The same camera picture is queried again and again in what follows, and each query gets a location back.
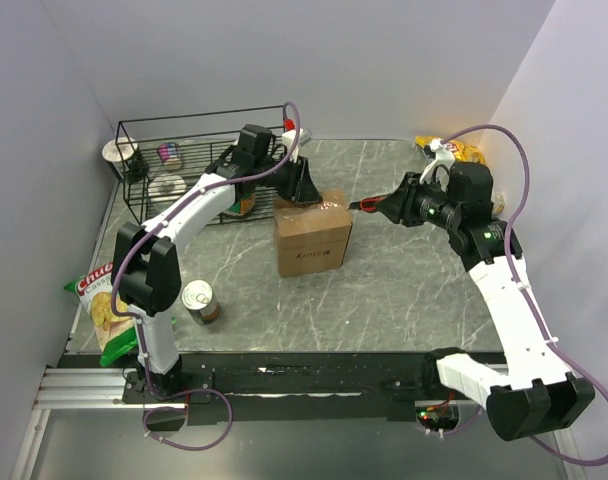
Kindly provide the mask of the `red black utility knife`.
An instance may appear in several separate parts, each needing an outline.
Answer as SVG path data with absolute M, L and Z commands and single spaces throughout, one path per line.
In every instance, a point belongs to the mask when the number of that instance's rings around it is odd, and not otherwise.
M 385 196 L 363 198 L 361 200 L 351 202 L 348 209 L 366 213 L 375 213 L 377 211 L 377 204 L 384 199 Z

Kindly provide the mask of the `brown cardboard express box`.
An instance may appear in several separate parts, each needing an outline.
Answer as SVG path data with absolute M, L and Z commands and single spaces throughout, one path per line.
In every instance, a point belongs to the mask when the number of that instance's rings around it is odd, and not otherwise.
M 295 277 L 340 268 L 353 227 L 341 188 L 325 190 L 322 202 L 296 205 L 273 200 L 274 245 L 281 277 Z

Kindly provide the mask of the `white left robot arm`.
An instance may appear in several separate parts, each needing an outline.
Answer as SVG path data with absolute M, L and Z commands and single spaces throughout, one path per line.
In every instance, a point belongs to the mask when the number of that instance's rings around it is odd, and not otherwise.
M 181 253 L 212 219 L 258 187 L 298 205 L 321 203 L 308 160 L 299 154 L 309 138 L 309 131 L 298 126 L 276 136 L 268 128 L 247 124 L 170 207 L 148 222 L 119 229 L 111 310 L 133 321 L 146 389 L 158 401 L 172 401 L 182 389 L 170 312 L 182 291 Z

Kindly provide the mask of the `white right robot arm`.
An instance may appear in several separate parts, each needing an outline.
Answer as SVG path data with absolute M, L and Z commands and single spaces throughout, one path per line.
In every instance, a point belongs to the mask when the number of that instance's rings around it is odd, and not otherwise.
M 493 177 L 487 166 L 453 164 L 448 184 L 423 183 L 405 174 L 392 193 L 372 209 L 405 227 L 431 223 L 444 229 L 491 315 L 508 371 L 500 374 L 457 347 L 424 357 L 421 386 L 440 399 L 456 391 L 483 407 L 495 433 L 505 441 L 570 427 L 595 397 L 555 354 L 512 275 L 525 259 L 514 234 L 493 214 Z

